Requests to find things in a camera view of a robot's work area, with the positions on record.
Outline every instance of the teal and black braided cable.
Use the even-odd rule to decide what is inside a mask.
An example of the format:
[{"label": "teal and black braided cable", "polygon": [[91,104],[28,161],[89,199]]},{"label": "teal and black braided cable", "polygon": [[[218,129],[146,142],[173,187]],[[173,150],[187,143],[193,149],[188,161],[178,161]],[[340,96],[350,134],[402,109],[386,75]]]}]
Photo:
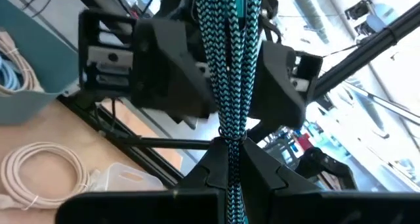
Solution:
[{"label": "teal and black braided cable", "polygon": [[[240,145],[251,104],[261,0],[196,0],[196,3],[212,88],[219,106],[219,133],[229,148],[227,221],[243,223]],[[240,25],[243,17],[245,26]]]}]

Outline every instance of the teal plastic bin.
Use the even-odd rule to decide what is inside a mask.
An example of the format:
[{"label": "teal plastic bin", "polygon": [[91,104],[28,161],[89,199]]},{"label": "teal plastic bin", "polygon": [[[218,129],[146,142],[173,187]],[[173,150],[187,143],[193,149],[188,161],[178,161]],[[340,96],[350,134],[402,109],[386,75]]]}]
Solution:
[{"label": "teal plastic bin", "polygon": [[0,28],[13,38],[45,91],[0,96],[0,125],[16,125],[31,119],[77,79],[77,52],[7,0],[0,0]]}]

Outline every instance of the red object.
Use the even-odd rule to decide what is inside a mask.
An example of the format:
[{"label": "red object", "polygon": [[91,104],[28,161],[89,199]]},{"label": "red object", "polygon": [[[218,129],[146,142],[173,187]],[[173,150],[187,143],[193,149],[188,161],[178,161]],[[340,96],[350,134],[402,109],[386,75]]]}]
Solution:
[{"label": "red object", "polygon": [[299,143],[299,145],[302,147],[302,149],[304,151],[306,151],[306,150],[308,150],[308,149],[310,149],[314,146],[314,145],[312,145],[312,143],[310,143],[309,138],[310,137],[309,137],[308,133],[305,133],[302,136],[297,138],[297,142]]}]

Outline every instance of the white cable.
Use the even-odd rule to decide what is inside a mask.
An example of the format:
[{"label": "white cable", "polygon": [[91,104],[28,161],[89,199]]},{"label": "white cable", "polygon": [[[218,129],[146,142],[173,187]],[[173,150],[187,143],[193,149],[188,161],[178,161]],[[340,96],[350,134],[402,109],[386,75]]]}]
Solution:
[{"label": "white cable", "polygon": [[[52,152],[71,163],[77,174],[77,182],[73,191],[62,198],[43,198],[32,193],[19,177],[20,166],[33,155],[40,152]],[[82,192],[88,191],[91,186],[90,176],[76,153],[69,148],[50,142],[38,142],[20,147],[9,153],[1,163],[0,178],[8,196],[0,194],[0,210],[6,208],[55,209],[64,201]]]},{"label": "white cable", "polygon": [[18,68],[22,74],[23,82],[17,90],[10,90],[0,85],[0,96],[11,95],[13,93],[32,90],[42,92],[43,89],[37,79],[35,72],[25,58],[19,53],[18,48],[14,44],[12,37],[5,31],[0,29],[0,51],[7,56]]}]

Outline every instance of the black metal frame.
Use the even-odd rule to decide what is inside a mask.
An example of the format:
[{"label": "black metal frame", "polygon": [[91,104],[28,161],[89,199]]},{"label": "black metal frame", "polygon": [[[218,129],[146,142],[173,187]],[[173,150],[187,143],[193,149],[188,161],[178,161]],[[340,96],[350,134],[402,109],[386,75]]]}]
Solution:
[{"label": "black metal frame", "polygon": [[[112,0],[81,0],[89,8],[101,8],[112,13],[125,14],[122,7]],[[329,90],[338,86],[347,77],[364,67],[369,61],[380,55],[392,45],[395,45],[400,39],[408,35],[418,26],[420,26],[420,3],[404,13],[399,19],[395,20],[387,29],[373,36],[370,41],[360,46],[353,53],[347,56],[342,62],[338,63],[330,71],[325,73],[318,81],[314,92],[314,99],[326,94]],[[109,28],[119,28],[119,26],[108,26]],[[97,131],[101,130],[91,111],[87,112],[84,108],[78,107],[77,102],[60,98],[60,100],[84,119],[90,126]],[[100,119],[109,125],[115,118],[105,109],[99,110]],[[106,138],[116,147],[124,152],[128,157],[142,166],[147,172],[160,178],[167,187],[174,186],[184,176],[177,171],[171,164],[165,161],[151,147],[161,148],[185,148],[185,149],[206,149],[209,141],[180,141],[174,139],[149,139],[135,138],[135,135],[129,128],[121,122],[115,125],[117,130],[124,131],[129,138],[117,138],[114,135],[106,134]],[[259,124],[254,130],[250,131],[251,137],[256,136],[257,141],[271,133],[271,129],[264,128]]]}]

